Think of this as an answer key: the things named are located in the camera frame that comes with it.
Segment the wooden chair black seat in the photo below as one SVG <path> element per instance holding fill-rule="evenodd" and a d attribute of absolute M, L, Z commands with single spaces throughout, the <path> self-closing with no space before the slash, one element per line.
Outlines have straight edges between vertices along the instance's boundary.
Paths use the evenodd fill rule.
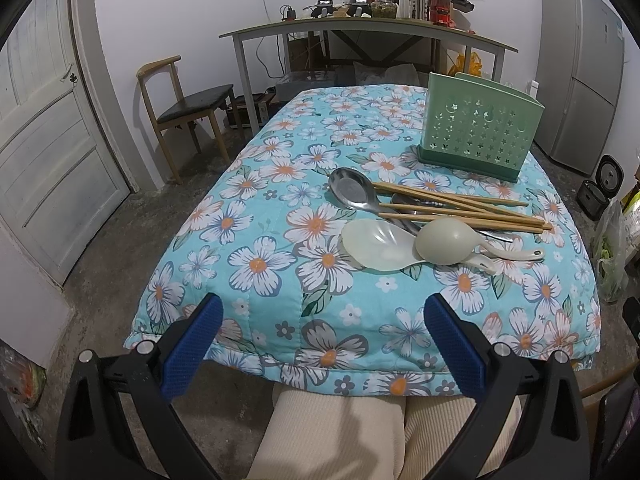
<path fill-rule="evenodd" d="M 227 150 L 227 145 L 224 143 L 224 135 L 221 132 L 220 125 L 216 118 L 216 111 L 224 110 L 227 105 L 230 105 L 239 132 L 244 136 L 244 129 L 241 122 L 238 104 L 236 104 L 235 101 L 232 84 L 222 84 L 221 86 L 207 88 L 186 96 L 183 93 L 183 88 L 177 70 L 177 63 L 180 60 L 180 55 L 162 58 L 161 60 L 142 65 L 136 73 L 138 88 L 142 95 L 142 101 L 146 112 L 148 113 L 158 144 L 160 144 L 160 150 L 164 154 L 171 174 L 178 184 L 182 184 L 182 179 L 174 158 L 169 151 L 168 144 L 164 138 L 164 132 L 166 130 L 181 128 L 183 125 L 186 125 L 196 151 L 198 154 L 201 154 L 202 148 L 200 141 L 198 140 L 198 135 L 195 132 L 195 122 L 198 119 L 206 118 L 213 129 L 219 153 L 228 165 L 231 164 L 231 158 Z M 164 72 L 165 70 L 168 71 L 176 102 L 172 104 L 168 110 L 157 115 L 152 104 L 149 90 L 146 88 L 146 82 L 157 73 Z"/>

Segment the beige trousers legs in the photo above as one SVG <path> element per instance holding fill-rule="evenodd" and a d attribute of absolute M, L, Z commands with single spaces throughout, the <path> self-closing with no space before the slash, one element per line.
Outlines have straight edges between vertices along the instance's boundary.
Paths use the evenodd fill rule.
<path fill-rule="evenodd" d="M 476 407 L 465 396 L 327 396 L 285 386 L 249 479 L 422 479 Z"/>

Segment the grey refrigerator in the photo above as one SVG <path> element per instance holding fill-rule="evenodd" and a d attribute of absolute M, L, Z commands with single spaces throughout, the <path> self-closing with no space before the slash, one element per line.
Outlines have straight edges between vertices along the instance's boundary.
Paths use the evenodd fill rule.
<path fill-rule="evenodd" d="M 558 164 L 592 174 L 622 85 L 622 21 L 603 0 L 541 0 L 536 81 L 544 106 L 535 136 Z"/>

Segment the black rice cooker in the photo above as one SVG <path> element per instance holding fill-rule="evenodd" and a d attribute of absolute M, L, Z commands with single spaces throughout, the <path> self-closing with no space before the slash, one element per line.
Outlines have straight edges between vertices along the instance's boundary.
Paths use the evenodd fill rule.
<path fill-rule="evenodd" d="M 611 200 L 620 192 L 624 182 L 624 170 L 608 154 L 601 157 L 593 180 L 585 180 L 578 188 L 576 202 L 592 221 L 598 221 Z"/>

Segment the beige plastic ladle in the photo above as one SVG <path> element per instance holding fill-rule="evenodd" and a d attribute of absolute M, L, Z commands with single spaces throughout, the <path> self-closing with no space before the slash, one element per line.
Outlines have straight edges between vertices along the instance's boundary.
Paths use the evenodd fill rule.
<path fill-rule="evenodd" d="M 425 261 L 438 266 L 451 266 L 468 258 L 477 247 L 493 257 L 510 261 L 542 261 L 544 251 L 499 249 L 488 243 L 470 226 L 459 220 L 439 218 L 422 226 L 414 241 L 414 248 Z"/>

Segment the translucent white rice paddle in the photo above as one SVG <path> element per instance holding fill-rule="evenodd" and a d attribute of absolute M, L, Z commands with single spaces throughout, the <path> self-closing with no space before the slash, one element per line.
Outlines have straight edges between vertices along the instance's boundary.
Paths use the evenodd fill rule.
<path fill-rule="evenodd" d="M 404 270 L 422 263 L 437 266 L 418 255 L 414 248 L 416 235 L 386 221 L 371 219 L 349 221 L 341 232 L 346 252 L 365 268 L 380 272 Z M 452 266 L 457 264 L 472 266 L 489 275 L 497 273 L 492 260 L 476 252 Z"/>

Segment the long wooden desk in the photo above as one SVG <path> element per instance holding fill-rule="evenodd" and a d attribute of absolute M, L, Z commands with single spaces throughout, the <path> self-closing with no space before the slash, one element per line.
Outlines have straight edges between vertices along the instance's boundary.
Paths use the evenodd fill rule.
<path fill-rule="evenodd" d="M 516 47 L 503 44 L 497 40 L 483 37 L 477 34 L 471 34 L 457 28 L 448 28 L 439 25 L 433 25 L 429 22 L 410 20 L 410 18 L 300 18 L 293 21 L 280 21 L 277 23 L 269 23 L 256 25 L 234 30 L 233 32 L 225 32 L 219 38 L 230 37 L 233 41 L 234 54 L 236 64 L 240 75 L 240 81 L 244 96 L 248 102 L 247 113 L 250 118 L 250 131 L 257 134 L 260 130 L 258 117 L 255 110 L 253 100 L 253 89 L 250 83 L 250 72 L 246 62 L 244 42 L 259 38 L 271 36 L 282 36 L 282 50 L 288 53 L 288 45 L 285 43 L 286 37 L 296 32 L 333 32 L 335 36 L 340 37 L 344 44 L 347 44 L 354 50 L 360 58 L 368 58 L 366 51 L 363 51 L 356 42 L 353 42 L 345 35 L 345 32 L 384 32 L 384 34 L 396 34 L 409 36 L 410 39 L 405 41 L 400 47 L 384 58 L 384 63 L 390 63 L 402 52 L 411 48 L 422 39 L 434 39 L 439 41 L 450 41 L 455 44 L 461 44 L 464 47 L 464 54 L 470 56 L 473 49 L 482 50 L 491 53 L 494 59 L 494 68 L 492 69 L 491 79 L 499 81 L 502 76 L 504 57 L 506 51 L 518 53 Z"/>

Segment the large metal spoon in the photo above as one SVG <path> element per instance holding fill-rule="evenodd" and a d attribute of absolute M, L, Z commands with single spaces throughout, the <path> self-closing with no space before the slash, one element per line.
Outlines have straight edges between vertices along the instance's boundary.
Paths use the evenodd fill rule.
<path fill-rule="evenodd" d="M 402 210 L 401 212 L 410 214 L 410 216 L 416 216 L 417 214 L 425 212 L 417 210 L 417 206 L 434 205 L 431 203 L 421 202 L 417 198 L 405 196 L 400 193 L 393 193 L 390 198 L 390 203 L 382 203 L 375 193 L 373 183 L 361 172 L 350 168 L 334 169 L 329 175 L 329 187 L 336 200 L 342 205 L 353 210 L 372 212 L 372 214 L 386 212 L 386 209 L 390 208 L 385 208 L 383 206 L 394 204 L 408 205 L 409 209 Z M 404 229 L 413 235 L 418 234 L 421 229 L 421 226 L 416 222 L 412 222 L 407 219 L 390 219 L 387 221 L 393 223 L 394 226 L 399 226 L 401 229 Z M 500 242 L 503 243 L 511 244 L 514 241 L 513 236 L 509 236 L 503 232 L 476 230 L 484 237 L 500 240 Z"/>

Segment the red drink bottle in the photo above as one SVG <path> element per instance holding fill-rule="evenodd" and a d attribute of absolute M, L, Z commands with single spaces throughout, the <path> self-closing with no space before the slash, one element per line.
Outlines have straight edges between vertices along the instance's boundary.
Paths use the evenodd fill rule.
<path fill-rule="evenodd" d="M 450 11 L 450 0 L 430 0 L 430 18 L 434 25 L 449 27 Z"/>

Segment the floral blue quilt cover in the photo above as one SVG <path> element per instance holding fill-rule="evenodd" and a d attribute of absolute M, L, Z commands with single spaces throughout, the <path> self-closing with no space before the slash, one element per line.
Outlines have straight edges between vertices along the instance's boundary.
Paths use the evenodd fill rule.
<path fill-rule="evenodd" d="M 596 278 L 577 226 L 533 156 L 515 182 L 424 164 L 427 92 L 398 84 L 307 90 L 274 116 L 180 226 L 143 289 L 126 347 L 156 341 L 208 294 L 224 316 L 206 358 L 337 396 L 458 392 L 424 323 L 439 294 L 517 356 L 601 347 Z M 510 231 L 435 266 L 390 231 L 401 214 L 352 209 L 330 189 L 352 168 L 389 186 L 488 200 Z"/>

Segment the jar of green pickles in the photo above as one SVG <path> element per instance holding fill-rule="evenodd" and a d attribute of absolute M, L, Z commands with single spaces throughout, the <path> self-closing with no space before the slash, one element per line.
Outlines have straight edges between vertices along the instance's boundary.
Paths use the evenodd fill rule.
<path fill-rule="evenodd" d="M 396 18 L 398 5 L 392 0 L 374 0 L 370 4 L 371 15 L 374 18 Z"/>

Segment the yellow plastic bag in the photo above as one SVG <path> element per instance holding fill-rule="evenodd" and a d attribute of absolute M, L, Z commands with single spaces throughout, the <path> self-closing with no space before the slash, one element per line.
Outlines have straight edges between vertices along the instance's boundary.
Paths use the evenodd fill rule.
<path fill-rule="evenodd" d="M 457 73 L 467 73 L 480 77 L 483 73 L 483 63 L 480 56 L 476 52 L 472 52 L 470 56 L 459 53 L 456 58 L 450 58 L 451 65 L 449 67 L 448 76 L 456 76 Z"/>

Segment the white plastic bag with greens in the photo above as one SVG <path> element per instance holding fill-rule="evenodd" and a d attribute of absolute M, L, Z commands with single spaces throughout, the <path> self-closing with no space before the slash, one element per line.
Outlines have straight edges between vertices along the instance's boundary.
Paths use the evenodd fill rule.
<path fill-rule="evenodd" d="M 628 285 L 623 209 L 613 200 L 605 209 L 592 243 L 592 263 L 600 298 L 612 304 Z"/>

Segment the white panel door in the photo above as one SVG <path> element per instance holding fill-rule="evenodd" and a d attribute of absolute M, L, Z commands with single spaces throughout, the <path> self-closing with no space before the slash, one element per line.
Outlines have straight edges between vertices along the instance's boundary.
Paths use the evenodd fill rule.
<path fill-rule="evenodd" d="M 70 2 L 32 0 L 1 49 L 1 218 L 63 284 L 129 193 L 76 63 Z"/>

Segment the green perforated utensil holder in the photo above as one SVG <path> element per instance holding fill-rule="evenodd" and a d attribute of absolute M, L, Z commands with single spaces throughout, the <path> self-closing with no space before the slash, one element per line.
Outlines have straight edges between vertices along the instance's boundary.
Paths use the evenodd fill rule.
<path fill-rule="evenodd" d="M 516 182 L 544 106 L 525 92 L 457 73 L 428 80 L 421 162 Z"/>

